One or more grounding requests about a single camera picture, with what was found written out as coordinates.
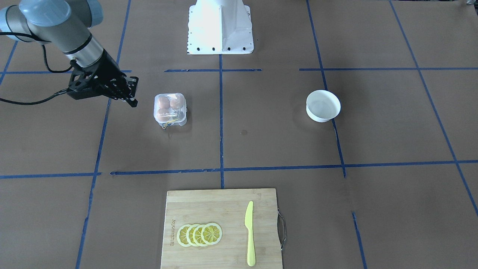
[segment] wooden cutting board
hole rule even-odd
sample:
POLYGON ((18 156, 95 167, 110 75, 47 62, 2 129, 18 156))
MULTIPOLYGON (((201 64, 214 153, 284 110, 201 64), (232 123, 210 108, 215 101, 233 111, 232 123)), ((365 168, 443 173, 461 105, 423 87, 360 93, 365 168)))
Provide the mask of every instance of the wooden cutting board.
POLYGON ((168 191, 161 269, 282 269, 277 234, 275 189, 168 191), (248 231, 244 217, 254 201, 256 265, 246 261, 248 231), (183 247, 177 229, 184 224, 217 223, 222 238, 216 245, 183 247))

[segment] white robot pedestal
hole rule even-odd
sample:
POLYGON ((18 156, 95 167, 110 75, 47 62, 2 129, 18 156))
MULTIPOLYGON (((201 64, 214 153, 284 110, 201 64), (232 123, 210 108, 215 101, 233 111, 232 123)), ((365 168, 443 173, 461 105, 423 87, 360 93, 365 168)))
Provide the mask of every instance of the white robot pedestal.
POLYGON ((197 0, 189 8, 189 54, 249 54, 254 50, 250 8, 242 0, 197 0))

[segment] yellow plastic knife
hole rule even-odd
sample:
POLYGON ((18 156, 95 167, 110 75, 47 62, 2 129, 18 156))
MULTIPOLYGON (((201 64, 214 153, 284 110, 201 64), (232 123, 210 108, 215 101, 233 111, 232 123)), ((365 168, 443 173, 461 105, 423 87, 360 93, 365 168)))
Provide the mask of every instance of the yellow plastic knife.
POLYGON ((246 209, 246 217, 244 219, 244 225, 249 231, 249 236, 247 240, 247 264, 249 266, 254 266, 256 264, 256 250, 254 248, 254 232, 252 229, 252 209, 254 207, 254 202, 249 201, 246 209))

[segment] yellow lemon slice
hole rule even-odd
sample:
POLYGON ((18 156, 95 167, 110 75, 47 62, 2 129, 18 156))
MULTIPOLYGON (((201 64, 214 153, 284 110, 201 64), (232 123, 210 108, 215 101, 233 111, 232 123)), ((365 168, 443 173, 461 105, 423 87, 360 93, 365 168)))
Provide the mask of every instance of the yellow lemon slice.
POLYGON ((194 229, 198 226, 199 226, 199 224, 193 224, 193 225, 189 226, 189 228, 186 231, 186 234, 187 234, 186 240, 187 240, 188 244, 190 244, 193 247, 197 247, 197 244, 194 243, 193 232, 194 232, 194 229))
POLYGON ((201 238, 201 233, 204 229, 204 226, 205 225, 199 225, 198 227, 194 228, 194 231, 193 231, 194 243, 196 243, 196 245, 201 246, 201 247, 207 246, 207 244, 201 238))
POLYGON ((207 245, 215 245, 219 243, 222 238, 222 229, 217 223, 208 223, 204 225, 201 232, 201 239, 207 245))
POLYGON ((191 245, 187 242, 187 229, 191 227, 190 224, 184 224, 181 228, 178 229, 176 239, 180 245, 183 247, 190 247, 191 245))

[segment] blue tape line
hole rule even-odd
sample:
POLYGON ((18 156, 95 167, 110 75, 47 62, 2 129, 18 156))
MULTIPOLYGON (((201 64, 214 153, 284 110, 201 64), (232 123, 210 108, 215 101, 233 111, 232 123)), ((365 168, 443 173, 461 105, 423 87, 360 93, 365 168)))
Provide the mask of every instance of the blue tape line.
POLYGON ((465 179, 465 176, 463 175, 463 172, 461 171, 461 167, 456 162, 456 168, 458 169, 458 172, 460 173, 461 176, 461 181, 463 181, 463 185, 465 185, 465 189, 467 190, 468 197, 470 198, 471 204, 473 205, 473 208, 475 209, 475 213, 478 216, 478 207, 477 204, 475 203, 475 199, 473 199, 473 195, 471 194, 470 188, 468 186, 467 180, 465 179))
MULTIPOLYGON (((322 73, 322 80, 324 82, 324 88, 326 91, 328 91, 328 87, 327 87, 327 80, 326 80, 326 74, 324 72, 324 65, 322 64, 322 57, 320 56, 320 49, 319 49, 319 42, 317 41, 317 35, 315 34, 315 26, 314 26, 314 20, 312 19, 312 12, 310 11, 310 4, 309 4, 309 0, 306 0, 307 2, 307 11, 309 13, 309 20, 310 20, 310 26, 312 28, 312 34, 314 35, 314 42, 315 42, 315 49, 317 51, 317 57, 319 59, 319 65, 320 65, 320 72, 322 73)), ((335 135, 336 135, 336 139, 337 139, 337 148, 338 148, 338 154, 340 156, 340 163, 342 164, 342 169, 343 169, 343 173, 344 173, 344 177, 347 176, 347 172, 345 170, 345 166, 344 166, 344 158, 342 156, 342 149, 340 148, 340 140, 338 138, 338 132, 337 132, 337 126, 335 124, 335 120, 333 119, 332 120, 332 124, 334 125, 334 129, 335 129, 335 135)))
POLYGON ((99 140, 98 155, 96 157, 95 173, 94 173, 93 179, 91 181, 91 189, 90 189, 90 195, 89 195, 89 199, 88 199, 88 212, 87 212, 87 216, 85 218, 85 222, 83 224, 83 232, 81 234, 80 248, 78 250, 78 257, 76 258, 76 269, 80 268, 81 256, 83 255, 83 246, 85 245, 85 237, 86 237, 87 228, 88 228, 88 220, 89 220, 89 215, 90 215, 90 212, 91 212, 91 205, 93 203, 93 190, 95 189, 95 185, 96 185, 96 178, 97 178, 97 175, 98 175, 99 161, 101 159, 101 151, 103 149, 103 142, 105 140, 106 126, 108 125, 108 114, 109 114, 109 106, 110 105, 111 105, 111 99, 108 99, 108 104, 106 105, 105 119, 103 121, 103 130, 101 131, 101 138, 99 140))
POLYGON ((360 237, 359 227, 357 225, 357 217, 355 212, 352 212, 352 217, 354 218, 355 233, 357 234, 358 246, 360 248, 360 256, 362 257, 363 269, 367 269, 367 261, 365 260, 365 253, 363 251, 362 238, 360 237))
POLYGON ((420 70, 478 70, 478 67, 420 67, 420 70))
POLYGON ((219 69, 168 69, 165 73, 174 72, 219 72, 219 69))
POLYGON ((223 69, 222 70, 223 72, 255 72, 255 71, 258 71, 258 72, 261 72, 262 69, 223 69))
MULTIPOLYGON (((335 165, 305 165, 305 166, 272 166, 272 167, 236 167, 224 168, 225 172, 231 171, 257 171, 257 170, 299 170, 299 169, 326 169, 326 168, 347 168, 356 167, 387 167, 387 166, 419 166, 419 165, 443 165, 454 164, 455 161, 430 161, 430 162, 402 162, 402 163, 369 163, 369 164, 335 164, 335 165)), ((478 163, 478 160, 462 160, 458 163, 478 163)), ((111 172, 111 175, 147 175, 147 174, 176 174, 176 173, 201 173, 201 172, 220 172, 221 168, 206 169, 179 169, 179 170, 154 170, 154 171, 124 171, 111 172)))
POLYGON ((413 166, 413 165, 440 165, 440 164, 454 164, 454 163, 455 161, 369 163, 369 164, 346 164, 345 167, 413 166))
POLYGON ((111 175, 152 175, 152 174, 179 174, 179 173, 202 173, 202 172, 219 172, 220 168, 206 169, 185 169, 185 170, 156 170, 156 171, 129 171, 129 172, 111 172, 111 175))
POLYGON ((432 95, 430 94, 430 91, 428 90, 428 87, 426 85, 425 79, 423 78, 422 72, 418 67, 418 62, 415 58, 415 54, 413 53, 412 47, 410 46, 410 43, 408 42, 408 38, 405 34, 405 31, 403 30, 402 23, 400 22, 400 19, 398 18, 397 11, 395 10, 395 7, 393 6, 393 3, 391 0, 389 0, 389 4, 391 6, 391 9, 393 10, 393 14, 395 15, 395 18, 397 19, 398 25, 400 27, 400 30, 402 31, 403 37, 405 38, 405 42, 407 43, 408 49, 410 50, 410 54, 412 55, 413 61, 415 62, 416 67, 418 68, 418 74, 420 74, 420 79, 422 80, 423 86, 425 87, 426 94, 428 96, 428 99, 430 100, 430 104, 432 105, 433 111, 435 112, 436 119, 438 120, 438 123, 440 124, 440 128, 442 129, 443 135, 445 136, 445 140, 446 140, 446 143, 448 144, 448 148, 450 149, 450 153, 453 157, 453 160, 455 161, 456 168, 458 169, 461 180, 463 181, 463 184, 465 185, 465 189, 467 190, 468 197, 470 198, 471 204, 473 205, 473 208, 475 209, 475 213, 478 216, 478 208, 475 203, 475 199, 473 198, 473 195, 471 194, 470 189, 468 187, 467 181, 465 177, 463 176, 463 173, 460 168, 460 164, 458 160, 456 159, 456 155, 455 155, 455 152, 453 151, 450 140, 448 139, 448 136, 446 135, 445 127, 443 126, 440 116, 438 115, 438 111, 435 107, 435 104, 433 103, 432 95))
POLYGON ((263 171, 263 170, 300 170, 300 169, 326 169, 326 168, 341 168, 342 165, 304 165, 304 166, 271 166, 271 167, 237 167, 224 168, 224 171, 263 171))
POLYGON ((165 73, 174 72, 261 72, 262 69, 168 69, 165 73))
POLYGON ((224 129, 223 129, 223 102, 222 102, 222 54, 219 54, 219 113, 220 113, 220 160, 221 160, 221 189, 224 189, 224 129))
POLYGON ((463 161, 458 161, 458 163, 478 163, 478 160, 463 160, 463 161))
POLYGON ((39 178, 91 177, 93 175, 95 175, 95 173, 5 175, 5 176, 0 176, 0 179, 39 179, 39 178))
POLYGON ((15 53, 15 49, 17 48, 18 41, 15 41, 13 44, 13 47, 11 48, 10 51, 10 56, 8 56, 7 64, 5 65, 5 68, 3 69, 3 74, 0 77, 0 85, 3 82, 3 78, 5 77, 5 72, 8 70, 8 66, 10 65, 11 59, 13 58, 13 53, 15 53))
MULTIPOLYGON (((130 7, 131 7, 131 0, 128 0, 128 6, 126 8, 126 15, 124 19, 124 25, 123 25, 123 32, 121 34, 121 40, 119 41, 119 47, 118 47, 118 55, 116 58, 116 63, 120 63, 120 57, 121 57, 121 50, 123 48, 123 41, 124 41, 124 36, 126 33, 126 26, 128 25, 128 16, 130 14, 130 7)), ((96 159, 96 164, 95 164, 95 175, 93 176, 93 179, 91 181, 91 189, 90 189, 90 195, 88 199, 88 213, 85 218, 85 223, 83 224, 83 232, 81 234, 81 241, 80 241, 80 247, 78 250, 78 257, 76 258, 76 269, 80 268, 80 263, 81 263, 81 257, 83 255, 83 247, 85 245, 85 237, 87 233, 87 228, 88 228, 88 220, 89 220, 89 215, 91 212, 91 205, 93 203, 93 190, 95 189, 96 185, 96 178, 98 175, 98 168, 99 168, 99 162, 101 160, 101 151, 103 149, 103 143, 105 141, 105 133, 106 133, 106 126, 108 125, 108 115, 109 115, 109 106, 111 105, 111 99, 108 99, 108 104, 106 105, 106 113, 105 113, 105 119, 103 121, 103 130, 101 131, 101 138, 99 141, 99 147, 98 147, 98 155, 96 159)))
POLYGON ((320 56, 319 43, 318 43, 318 41, 317 41, 317 35, 315 34, 314 21, 312 20, 312 13, 311 13, 311 11, 310 11, 309 0, 306 0, 306 2, 307 2, 307 11, 309 12, 310 26, 312 27, 312 34, 314 35, 315 50, 317 51, 317 57, 318 57, 318 59, 319 59, 320 71, 322 72, 322 80, 324 81, 324 87, 325 87, 325 89, 328 90, 328 89, 327 89, 326 76, 325 76, 325 72, 324 72, 324 66, 322 65, 322 57, 320 56))
POLYGON ((335 137, 337 139, 337 149, 338 156, 340 157, 340 163, 342 165, 342 172, 344 173, 344 178, 347 177, 347 172, 345 171, 344 156, 342 155, 342 148, 340 147, 340 140, 338 139, 337 125, 335 124, 335 119, 332 119, 332 124, 334 125, 335 137))
POLYGON ((126 7, 126 15, 124 16, 123 32, 121 33, 121 39, 119 40, 118 55, 116 56, 116 63, 120 64, 121 51, 123 50, 123 41, 126 34, 126 26, 128 25, 128 17, 130 16, 131 0, 128 0, 128 6, 126 7))
POLYGON ((478 70, 478 67, 358 67, 358 68, 299 68, 299 71, 374 71, 374 70, 478 70))

